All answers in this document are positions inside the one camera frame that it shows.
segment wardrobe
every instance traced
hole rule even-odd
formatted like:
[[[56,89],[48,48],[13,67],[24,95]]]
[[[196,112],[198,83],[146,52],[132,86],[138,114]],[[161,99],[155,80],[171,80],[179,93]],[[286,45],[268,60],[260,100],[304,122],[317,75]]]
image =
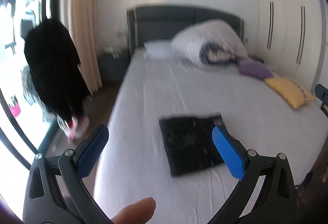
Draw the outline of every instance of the wardrobe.
[[[259,0],[255,56],[311,90],[322,44],[320,0]]]

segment purple cushion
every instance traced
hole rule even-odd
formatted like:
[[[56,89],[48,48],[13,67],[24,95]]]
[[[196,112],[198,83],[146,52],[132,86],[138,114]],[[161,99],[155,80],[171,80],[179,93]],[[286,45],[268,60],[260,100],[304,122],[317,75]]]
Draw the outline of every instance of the purple cushion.
[[[260,80],[273,77],[271,71],[258,61],[252,59],[238,59],[237,64],[239,72],[243,75],[252,76]]]

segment black clothing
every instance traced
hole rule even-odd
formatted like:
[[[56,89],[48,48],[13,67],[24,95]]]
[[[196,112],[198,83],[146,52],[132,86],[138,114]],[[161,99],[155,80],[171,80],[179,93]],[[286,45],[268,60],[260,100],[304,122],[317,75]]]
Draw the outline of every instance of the black clothing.
[[[159,121],[172,176],[223,163],[212,140],[215,118],[183,117]]]
[[[27,35],[24,53],[35,90],[47,108],[66,121],[83,115],[83,98],[90,91],[68,30],[58,20],[43,21]]]

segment hand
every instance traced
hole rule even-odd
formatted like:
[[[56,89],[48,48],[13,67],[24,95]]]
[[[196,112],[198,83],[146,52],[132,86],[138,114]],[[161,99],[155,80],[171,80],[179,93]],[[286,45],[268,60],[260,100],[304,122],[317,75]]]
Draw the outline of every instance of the hand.
[[[154,215],[156,202],[148,197],[123,208],[111,219],[114,224],[145,224]]]

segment bed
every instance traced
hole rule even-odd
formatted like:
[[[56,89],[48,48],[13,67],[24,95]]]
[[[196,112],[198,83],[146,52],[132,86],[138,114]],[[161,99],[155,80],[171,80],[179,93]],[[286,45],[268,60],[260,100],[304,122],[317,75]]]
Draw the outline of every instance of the bed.
[[[157,207],[149,223],[207,223],[237,184],[222,164],[172,178],[158,120],[221,113],[229,133],[260,155],[287,155],[295,184],[315,162],[328,132],[313,102],[293,110],[263,81],[236,65],[200,69],[184,60],[147,60],[143,43],[171,39],[192,24],[223,19],[243,38],[243,21],[215,10],[150,6],[128,11],[132,62],[109,121],[109,140],[97,169],[94,199],[108,217],[145,197]],[[260,178],[245,208],[250,212]]]

